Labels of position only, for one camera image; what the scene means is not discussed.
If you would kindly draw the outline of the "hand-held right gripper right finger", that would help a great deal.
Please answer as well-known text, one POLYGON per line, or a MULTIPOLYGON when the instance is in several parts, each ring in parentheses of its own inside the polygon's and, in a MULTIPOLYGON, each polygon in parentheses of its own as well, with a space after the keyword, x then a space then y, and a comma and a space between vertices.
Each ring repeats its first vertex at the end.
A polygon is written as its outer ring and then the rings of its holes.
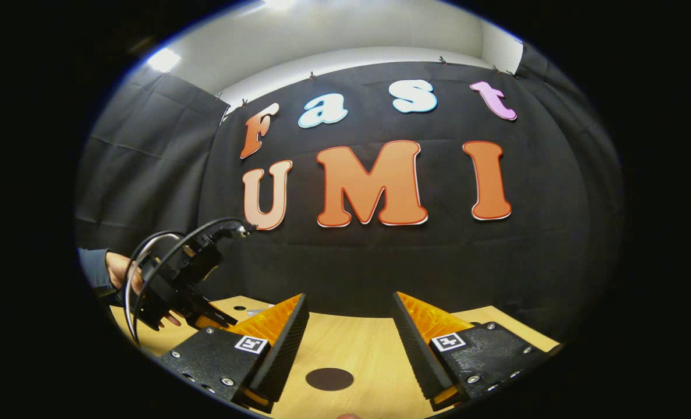
POLYGON ((434 411, 486 400, 561 347, 524 325, 466 321, 402 292, 392 296, 391 315, 417 384, 434 411))

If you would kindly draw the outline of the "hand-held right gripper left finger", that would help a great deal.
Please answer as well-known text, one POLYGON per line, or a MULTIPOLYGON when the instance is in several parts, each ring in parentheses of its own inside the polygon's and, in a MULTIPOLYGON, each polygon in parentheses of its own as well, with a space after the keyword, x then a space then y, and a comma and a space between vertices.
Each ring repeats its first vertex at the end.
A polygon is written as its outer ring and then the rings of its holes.
POLYGON ((306 295, 229 327, 206 322, 161 356, 165 367, 212 397, 271 413, 281 399, 310 318, 306 295))

